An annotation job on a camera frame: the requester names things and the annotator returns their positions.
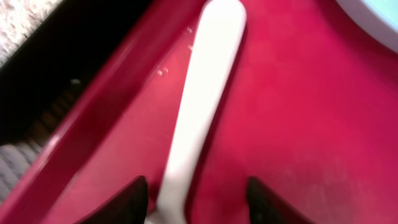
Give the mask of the black food waste tray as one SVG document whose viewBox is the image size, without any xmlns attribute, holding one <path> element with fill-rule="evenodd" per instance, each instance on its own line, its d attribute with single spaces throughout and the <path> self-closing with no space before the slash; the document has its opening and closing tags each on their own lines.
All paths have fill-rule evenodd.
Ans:
<svg viewBox="0 0 398 224">
<path fill-rule="evenodd" d="M 1 142 L 21 137 L 72 78 L 94 75 L 150 4 L 62 1 L 1 67 Z"/>
</svg>

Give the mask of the light blue plate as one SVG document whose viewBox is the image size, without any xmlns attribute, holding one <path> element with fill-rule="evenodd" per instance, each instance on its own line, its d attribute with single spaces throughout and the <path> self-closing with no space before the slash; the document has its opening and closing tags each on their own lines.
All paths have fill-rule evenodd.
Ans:
<svg viewBox="0 0 398 224">
<path fill-rule="evenodd" d="M 372 38 L 397 53 L 397 0 L 336 0 Z"/>
</svg>

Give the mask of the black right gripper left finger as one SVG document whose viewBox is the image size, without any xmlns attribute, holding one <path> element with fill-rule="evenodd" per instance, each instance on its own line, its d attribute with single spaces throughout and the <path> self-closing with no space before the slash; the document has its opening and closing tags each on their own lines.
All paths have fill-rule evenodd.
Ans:
<svg viewBox="0 0 398 224">
<path fill-rule="evenodd" d="M 148 184 L 146 178 L 140 175 L 77 223 L 143 224 L 147 216 L 148 203 Z"/>
</svg>

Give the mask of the red serving tray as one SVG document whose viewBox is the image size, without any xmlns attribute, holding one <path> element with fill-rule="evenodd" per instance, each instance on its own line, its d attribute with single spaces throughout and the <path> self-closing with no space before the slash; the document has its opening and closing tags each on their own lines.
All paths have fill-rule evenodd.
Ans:
<svg viewBox="0 0 398 224">
<path fill-rule="evenodd" d="M 77 223 L 137 176 L 155 210 L 203 7 L 150 1 L 92 75 L 18 139 L 2 223 Z M 397 222 L 397 54 L 335 1 L 241 0 L 247 20 L 185 202 L 185 223 L 250 223 L 257 177 L 313 223 Z"/>
</svg>

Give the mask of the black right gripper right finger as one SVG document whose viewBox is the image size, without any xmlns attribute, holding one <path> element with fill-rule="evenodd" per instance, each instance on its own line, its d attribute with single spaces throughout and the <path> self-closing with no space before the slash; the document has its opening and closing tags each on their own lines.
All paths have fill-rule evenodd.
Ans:
<svg viewBox="0 0 398 224">
<path fill-rule="evenodd" d="M 248 178 L 247 203 L 250 224 L 313 224 L 254 176 Z"/>
</svg>

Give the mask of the white plastic fork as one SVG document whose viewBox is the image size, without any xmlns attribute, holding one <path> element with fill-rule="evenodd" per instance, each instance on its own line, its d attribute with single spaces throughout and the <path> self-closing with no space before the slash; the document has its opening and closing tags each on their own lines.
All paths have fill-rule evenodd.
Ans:
<svg viewBox="0 0 398 224">
<path fill-rule="evenodd" d="M 208 1 L 200 15 L 170 153 L 146 223 L 184 224 L 185 202 L 246 26 L 239 0 Z"/>
</svg>

